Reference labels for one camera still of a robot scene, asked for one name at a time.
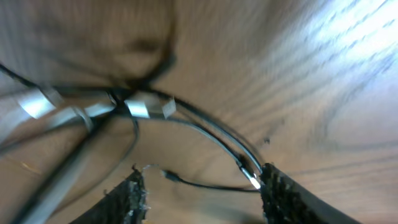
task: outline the small wire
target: small wire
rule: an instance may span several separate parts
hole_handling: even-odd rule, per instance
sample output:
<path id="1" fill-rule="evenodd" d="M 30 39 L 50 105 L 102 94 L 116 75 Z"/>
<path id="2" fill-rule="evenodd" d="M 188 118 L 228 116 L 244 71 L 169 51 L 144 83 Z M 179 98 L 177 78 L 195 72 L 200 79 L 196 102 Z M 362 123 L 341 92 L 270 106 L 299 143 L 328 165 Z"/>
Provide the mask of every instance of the small wire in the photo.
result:
<path id="1" fill-rule="evenodd" d="M 204 189 L 211 189 L 211 190 L 225 190 L 225 191 L 232 191 L 232 192 L 246 192 L 246 193 L 260 193 L 259 190 L 257 189 L 244 189 L 240 187 L 227 187 L 227 186 L 217 186 L 217 185 L 203 185 L 203 184 L 197 184 L 197 183 L 192 183 L 186 180 L 181 179 L 180 183 L 191 185 L 194 187 L 200 187 Z"/>
<path id="2" fill-rule="evenodd" d="M 234 192 L 248 192 L 248 193 L 259 193 L 258 189 L 245 189 L 243 187 L 227 187 L 227 186 L 219 186 L 219 185 L 203 185 L 197 184 L 193 182 L 186 181 L 182 179 L 178 174 L 169 171 L 169 170 L 162 170 L 162 174 L 166 179 L 169 179 L 176 183 L 183 183 L 187 185 L 191 185 L 194 187 L 200 187 L 205 189 L 212 189 L 212 190 L 225 190 L 225 191 L 234 191 Z"/>
<path id="3" fill-rule="evenodd" d="M 135 148 L 137 145 L 137 142 L 139 140 L 139 125 L 136 119 L 132 118 L 132 122 L 134 123 L 134 134 L 135 138 L 130 144 L 130 146 L 126 149 L 125 153 L 123 156 L 119 159 L 119 161 L 109 170 L 107 173 L 105 173 L 104 176 L 102 176 L 100 179 L 98 179 L 96 182 L 91 184 L 88 188 L 85 190 L 82 190 L 80 193 L 76 194 L 72 199 L 68 200 L 67 202 L 61 204 L 54 212 L 51 214 L 51 217 L 60 213 L 61 211 L 65 210 L 67 207 L 71 206 L 73 203 L 81 199 L 82 197 L 88 195 L 90 192 L 92 192 L 95 188 L 97 188 L 100 184 L 102 184 L 108 177 L 110 177 L 114 171 L 120 166 L 120 164 L 123 163 L 124 160 L 131 154 L 132 150 Z"/>
<path id="4" fill-rule="evenodd" d="M 36 83 L 31 82 L 27 80 L 26 78 L 18 75 L 17 73 L 13 72 L 12 70 L 8 69 L 6 66 L 4 66 L 2 63 L 0 63 L 0 70 L 3 71 L 6 75 L 8 75 L 10 78 L 12 78 L 15 81 L 20 82 L 21 84 L 27 86 L 27 87 L 39 87 Z"/>
<path id="5" fill-rule="evenodd" d="M 190 121 L 185 121 L 183 119 L 178 119 L 178 118 L 167 118 L 167 119 L 157 119 L 157 118 L 139 118 L 141 120 L 156 120 L 156 121 L 168 121 L 168 122 L 174 122 L 174 123 L 180 123 L 184 124 L 190 128 L 193 128 L 194 130 L 198 131 L 202 135 L 206 136 L 208 139 L 212 140 L 214 143 L 219 145 L 228 155 L 230 155 L 235 162 L 240 162 L 240 158 L 238 154 L 231 149 L 222 139 L 220 139 L 218 136 L 213 134 L 210 130 L 206 129 L 204 126 L 198 124 L 198 123 L 193 123 Z"/>
<path id="6" fill-rule="evenodd" d="M 69 127 L 72 127 L 72 126 L 76 126 L 76 125 L 78 125 L 79 123 L 80 123 L 79 121 L 76 121 L 76 122 L 73 122 L 73 123 L 72 123 L 72 122 L 68 122 L 68 123 L 65 123 L 65 124 L 63 124 L 63 125 L 57 126 L 57 127 L 55 127 L 55 128 L 46 130 L 46 131 L 44 131 L 44 132 L 42 132 L 42 133 L 40 133 L 40 134 L 35 134 L 35 135 L 29 136 L 29 137 L 27 137 L 27 138 L 24 138 L 24 139 L 22 139 L 22 140 L 19 140 L 18 142 L 9 143 L 9 144 L 3 146 L 2 148 L 0 148 L 0 159 L 1 159 L 4 155 L 6 155 L 7 153 L 10 153 L 10 152 L 12 152 L 13 150 L 18 149 L 19 146 L 23 145 L 23 144 L 26 143 L 26 142 L 33 141 L 33 140 L 35 140 L 35 139 L 39 139 L 39 138 L 44 137 L 44 136 L 46 136 L 46 135 L 49 135 L 49 134 L 51 134 L 51 133 L 53 133 L 53 132 L 55 132 L 55 131 L 59 131 L 59 130 L 61 130 L 61 129 L 63 129 L 63 128 L 69 128 Z"/>
<path id="7" fill-rule="evenodd" d="M 190 113 L 189 111 L 185 110 L 184 108 L 182 108 L 182 110 L 178 110 L 179 113 L 181 113 L 182 115 L 184 115 L 184 117 L 186 117 L 187 119 L 191 120 L 191 121 L 197 121 L 197 119 L 195 119 L 192 116 L 192 113 Z M 242 134 L 238 133 L 235 129 L 230 128 L 229 126 L 223 126 L 223 123 L 221 121 L 219 121 L 218 119 L 216 119 L 216 121 L 218 121 L 219 125 L 225 129 L 225 131 L 231 133 L 233 136 L 235 136 L 236 138 L 238 138 L 243 144 L 245 144 L 246 149 L 250 150 L 252 153 L 254 153 L 255 157 L 257 159 L 259 159 L 259 162 L 261 164 L 265 164 L 264 160 L 262 159 L 259 151 L 256 149 L 256 147 L 250 143 Z"/>
<path id="8" fill-rule="evenodd" d="M 162 91 L 159 90 L 154 90 L 151 88 L 142 88 L 142 91 L 146 91 L 149 93 L 155 93 L 157 94 L 159 97 L 161 98 L 173 98 L 175 103 L 179 106 L 181 106 L 182 108 L 186 109 L 187 111 L 195 114 L 196 116 L 198 116 L 199 118 L 201 118 L 202 120 L 204 120 L 206 123 L 208 123 L 209 125 L 211 125 L 212 127 L 214 127 L 215 129 L 217 129 L 219 132 L 221 132 L 222 134 L 224 134 L 229 140 L 231 140 L 232 142 L 234 142 L 237 146 L 239 146 L 239 148 L 241 148 L 244 153 L 250 158 L 250 160 L 253 162 L 253 164 L 256 166 L 257 170 L 261 173 L 262 169 L 261 169 L 261 164 L 260 162 L 257 160 L 257 158 L 255 157 L 255 155 L 250 151 L 250 149 L 248 149 L 248 147 L 246 147 L 241 140 L 239 140 L 237 137 L 233 136 L 230 132 L 233 131 L 232 128 L 230 128 L 229 126 L 227 126 L 226 124 L 222 123 L 221 121 L 218 121 L 217 119 L 211 117 L 210 115 L 208 115 L 206 112 L 199 110 L 197 107 L 191 105 L 190 103 L 187 103 L 186 101 L 183 101 L 175 96 L 169 95 L 167 93 L 164 93 Z"/>
<path id="9" fill-rule="evenodd" d="M 72 107 L 72 110 L 75 112 L 76 115 L 80 116 L 83 121 L 86 124 L 86 128 L 88 131 L 91 131 L 91 129 L 93 129 L 93 121 L 91 120 L 91 118 L 79 107 L 74 106 Z"/>

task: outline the wooden surface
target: wooden surface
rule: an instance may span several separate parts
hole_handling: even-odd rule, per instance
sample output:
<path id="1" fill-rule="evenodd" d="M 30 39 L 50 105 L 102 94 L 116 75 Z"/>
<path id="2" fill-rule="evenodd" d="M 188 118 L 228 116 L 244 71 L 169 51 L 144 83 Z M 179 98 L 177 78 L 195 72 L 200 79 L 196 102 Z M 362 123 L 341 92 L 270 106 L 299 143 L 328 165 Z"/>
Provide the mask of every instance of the wooden surface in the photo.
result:
<path id="1" fill-rule="evenodd" d="M 117 83 L 159 59 L 171 3 L 1 1 L 0 60 L 40 83 Z M 332 206 L 363 223 L 396 223 L 397 1 L 176 1 L 174 8 L 178 62 L 157 87 L 236 128 L 264 161 Z M 151 47 L 134 48 L 143 42 Z M 1 86 L 2 93 L 20 88 L 7 78 Z M 120 136 L 103 134 L 94 143 L 71 194 L 117 160 L 131 138 L 122 135 L 129 125 L 115 121 L 111 132 Z M 234 162 L 194 131 L 152 121 L 141 129 L 137 149 L 117 174 L 49 223 L 79 216 L 133 163 L 158 164 L 205 183 L 247 184 Z M 54 134 L 2 159 L 1 222 L 54 158 L 65 155 L 76 132 Z M 174 184 L 156 168 L 145 176 L 153 223 L 262 223 L 256 195 Z"/>

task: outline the black plastic part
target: black plastic part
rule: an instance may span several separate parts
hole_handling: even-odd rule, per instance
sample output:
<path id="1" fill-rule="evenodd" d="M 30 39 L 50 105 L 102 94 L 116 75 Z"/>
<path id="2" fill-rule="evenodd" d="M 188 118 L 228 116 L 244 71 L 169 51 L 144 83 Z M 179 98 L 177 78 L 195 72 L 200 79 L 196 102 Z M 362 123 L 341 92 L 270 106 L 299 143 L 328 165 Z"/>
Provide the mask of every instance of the black plastic part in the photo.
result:
<path id="1" fill-rule="evenodd" d="M 3 71 L 4 73 L 6 73 L 10 78 L 12 78 L 13 80 L 16 80 L 20 83 L 22 83 L 23 85 L 27 86 L 27 87 L 39 87 L 38 85 L 36 85 L 35 83 L 27 80 L 26 78 L 18 75 L 17 73 L 13 72 L 12 70 L 10 70 L 9 68 L 7 68 L 6 66 L 4 66 L 2 63 L 0 63 L 0 71 Z"/>
<path id="2" fill-rule="evenodd" d="M 268 224 L 358 222 L 320 200 L 272 164 L 262 167 L 261 198 Z"/>
<path id="3" fill-rule="evenodd" d="M 134 172 L 71 224 L 140 224 L 146 214 L 146 191 L 141 173 Z"/>
<path id="4" fill-rule="evenodd" d="M 169 171 L 169 170 L 162 170 L 162 174 L 166 179 L 171 180 L 172 182 L 180 182 L 181 178 L 178 176 L 178 174 Z"/>

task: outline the wire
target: wire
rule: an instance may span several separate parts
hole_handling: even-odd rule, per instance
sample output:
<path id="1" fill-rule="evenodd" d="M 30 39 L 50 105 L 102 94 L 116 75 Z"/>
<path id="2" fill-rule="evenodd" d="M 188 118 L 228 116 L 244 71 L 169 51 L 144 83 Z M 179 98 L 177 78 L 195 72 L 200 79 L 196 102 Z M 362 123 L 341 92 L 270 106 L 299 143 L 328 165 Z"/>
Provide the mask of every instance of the wire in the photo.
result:
<path id="1" fill-rule="evenodd" d="M 261 164 L 257 160 L 257 158 L 255 157 L 255 155 L 237 137 L 233 136 L 230 133 L 230 132 L 235 132 L 235 131 L 233 131 L 232 128 L 230 128 L 226 124 L 222 123 L 221 121 L 218 121 L 217 119 L 211 117 L 209 114 L 207 114 L 206 112 L 204 112 L 204 111 L 198 109 L 197 107 L 191 105 L 190 103 L 187 103 L 186 101 L 183 101 L 183 100 L 181 100 L 181 99 L 179 99 L 179 98 L 177 98 L 175 96 L 172 96 L 172 95 L 169 95 L 169 94 L 164 93 L 162 91 L 154 90 L 154 89 L 151 89 L 151 88 L 141 88 L 141 90 L 149 92 L 149 93 L 155 93 L 161 98 L 166 98 L 166 99 L 173 98 L 177 105 L 179 105 L 182 108 L 186 109 L 187 111 L 195 114 L 196 116 L 198 116 L 199 118 L 204 120 L 206 123 L 208 123 L 209 125 L 211 125 L 215 129 L 217 129 L 219 132 L 223 133 L 229 140 L 234 142 L 237 146 L 239 146 L 245 152 L 245 154 L 250 158 L 250 160 L 256 166 L 258 171 L 260 173 L 262 172 Z"/>
<path id="2" fill-rule="evenodd" d="M 141 120 L 168 121 L 168 122 L 184 124 L 184 125 L 186 125 L 186 126 L 188 126 L 190 128 L 193 128 L 194 130 L 198 131 L 199 133 L 201 133 L 202 135 L 206 136 L 208 139 L 212 140 L 214 143 L 219 145 L 219 147 L 224 149 L 224 151 L 226 153 L 228 153 L 228 155 L 230 155 L 235 160 L 235 162 L 237 162 L 237 163 L 240 162 L 240 158 L 238 156 L 239 154 L 237 152 L 235 152 L 233 149 L 231 149 L 222 139 L 217 137 L 210 130 L 206 129 L 204 126 L 202 126 L 200 124 L 193 123 L 193 122 L 190 122 L 190 121 L 185 121 L 185 120 L 178 119 L 178 118 L 167 118 L 167 119 L 139 118 L 139 119 L 141 119 Z"/>
<path id="3" fill-rule="evenodd" d="M 184 115 L 186 118 L 195 121 L 196 119 L 193 118 L 192 114 L 187 111 L 187 110 L 179 110 L 179 113 L 181 113 L 182 115 Z M 258 158 L 261 164 L 265 164 L 264 160 L 262 159 L 261 155 L 259 154 L 259 151 L 257 150 L 257 148 L 250 143 L 242 134 L 238 133 L 235 129 L 230 128 L 229 126 L 223 126 L 223 123 L 216 119 L 216 121 L 220 122 L 219 125 L 225 129 L 225 131 L 228 131 L 229 133 L 233 134 L 236 138 L 238 138 L 243 144 L 245 144 L 246 149 L 250 150 L 252 153 L 254 153 L 255 157 Z"/>
<path id="4" fill-rule="evenodd" d="M 200 187 L 200 188 L 205 188 L 205 189 L 211 189 L 211 190 L 225 190 L 225 191 L 233 191 L 233 192 L 247 192 L 247 193 L 260 193 L 259 190 L 257 189 L 245 189 L 242 187 L 227 187 L 227 186 L 219 186 L 219 185 L 203 185 L 203 184 L 197 184 L 193 182 L 186 181 L 182 179 L 181 177 L 178 176 L 178 174 L 169 171 L 169 170 L 162 170 L 162 174 L 166 179 L 169 179 L 173 182 L 179 182 L 187 185 L 191 185 L 194 187 Z"/>
<path id="5" fill-rule="evenodd" d="M 120 164 L 123 163 L 124 160 L 126 160 L 126 158 L 131 154 L 132 150 L 135 148 L 135 146 L 137 145 L 137 142 L 139 140 L 139 125 L 138 125 L 138 122 L 137 122 L 137 120 L 135 118 L 132 118 L 132 122 L 134 124 L 134 135 L 135 135 L 135 138 L 132 141 L 132 143 L 130 144 L 130 146 L 126 149 L 126 151 L 124 152 L 123 156 L 119 159 L 119 161 L 109 171 L 107 171 L 107 173 L 105 173 L 104 176 L 102 176 L 100 179 L 98 179 L 95 183 L 91 184 L 91 186 L 89 186 L 85 190 L 81 191 L 80 193 L 76 194 L 72 199 L 70 199 L 67 202 L 61 204 L 61 206 L 59 206 L 53 212 L 53 214 L 51 214 L 51 217 L 56 215 L 56 214 L 58 214 L 58 213 L 60 213 L 61 211 L 63 211 L 64 209 L 66 209 L 67 207 L 69 207 L 70 205 L 72 205 L 73 203 L 75 203 L 76 201 L 81 199 L 82 197 L 88 195 L 92 190 L 94 190 L 100 184 L 102 184 L 104 182 L 104 180 L 106 180 L 108 177 L 110 177 L 114 173 L 114 171 L 120 166 Z"/>
<path id="6" fill-rule="evenodd" d="M 130 85 L 130 91 L 124 93 L 120 97 L 120 101 L 124 102 L 124 100 L 137 93 L 140 88 L 144 88 L 145 86 L 148 86 L 152 82 L 156 81 L 165 71 L 170 68 L 175 61 L 174 59 L 174 54 L 170 53 L 169 55 L 166 55 L 166 57 L 163 58 L 163 60 L 161 60 L 149 73 L 147 73 L 147 75 L 145 75 L 143 78 L 140 78 L 137 82 L 132 83 Z M 32 218 L 37 211 L 39 211 L 40 207 L 46 206 L 42 205 L 42 201 L 51 196 L 53 190 L 60 184 L 63 184 L 62 182 L 67 181 L 64 180 L 66 178 L 64 174 L 72 170 L 76 162 L 79 161 L 79 159 L 85 154 L 85 146 L 111 121 L 113 117 L 115 117 L 121 110 L 125 109 L 125 104 L 118 104 L 115 109 L 105 115 L 100 122 L 93 127 L 91 132 L 89 132 L 86 137 L 82 139 L 66 156 L 66 158 L 64 158 L 64 160 L 61 161 L 53 171 L 51 171 L 49 176 L 42 182 L 39 188 L 37 188 L 37 190 L 30 196 L 28 201 L 13 218 L 11 222 L 12 224 L 25 223 L 27 220 Z"/>
<path id="7" fill-rule="evenodd" d="M 91 131 L 93 129 L 93 121 L 90 119 L 90 117 L 79 107 L 74 106 L 72 107 L 72 110 L 75 112 L 75 114 L 79 117 L 82 118 L 82 120 L 85 122 L 86 128 L 88 131 Z"/>
<path id="8" fill-rule="evenodd" d="M 0 70 L 2 70 L 6 75 L 8 75 L 10 78 L 13 80 L 16 80 L 20 82 L 21 84 L 27 86 L 27 87 L 39 87 L 37 84 L 34 82 L 31 82 L 27 80 L 26 78 L 18 75 L 17 73 L 13 72 L 12 70 L 8 69 L 6 66 L 4 66 L 2 63 L 0 63 Z"/>
<path id="9" fill-rule="evenodd" d="M 46 130 L 46 131 L 44 131 L 44 132 L 42 132 L 40 134 L 35 134 L 35 135 L 29 136 L 27 138 L 24 138 L 22 140 L 19 140 L 18 142 L 9 143 L 9 144 L 3 146 L 2 148 L 0 148 L 0 158 L 2 158 L 5 154 L 17 149 L 20 145 L 24 144 L 25 142 L 33 141 L 35 139 L 41 138 L 42 136 L 46 136 L 46 135 L 48 135 L 50 133 L 53 133 L 54 131 L 59 131 L 59 130 L 61 130 L 63 128 L 66 128 L 66 127 L 76 126 L 79 123 L 80 123 L 80 121 L 67 122 L 67 123 L 65 123 L 63 125 L 57 126 L 55 128 L 49 129 L 49 130 Z"/>

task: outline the wooden table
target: wooden table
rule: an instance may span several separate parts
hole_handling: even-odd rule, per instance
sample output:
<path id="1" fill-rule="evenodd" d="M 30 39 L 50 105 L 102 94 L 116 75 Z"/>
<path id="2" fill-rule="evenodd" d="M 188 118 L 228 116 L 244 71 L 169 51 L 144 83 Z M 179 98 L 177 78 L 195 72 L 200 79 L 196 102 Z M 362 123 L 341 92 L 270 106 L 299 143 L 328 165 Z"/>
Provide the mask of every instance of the wooden table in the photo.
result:
<path id="1" fill-rule="evenodd" d="M 263 161 L 332 206 L 364 223 L 395 223 L 397 10 L 391 0 L 3 1 L 0 60 L 39 83 L 112 85 L 155 64 L 176 16 L 178 61 L 156 87 L 230 124 Z M 21 87 L 2 80 L 2 93 Z M 115 162 L 130 141 L 129 125 L 115 121 L 114 134 L 94 143 L 71 194 Z M 194 131 L 152 121 L 141 129 L 137 149 L 117 173 L 49 223 L 83 213 L 133 163 L 158 164 L 198 182 L 248 184 L 222 150 Z M 82 130 L 24 145 L 0 162 L 2 222 Z M 152 223 L 262 223 L 257 195 L 178 185 L 156 168 L 145 176 Z"/>

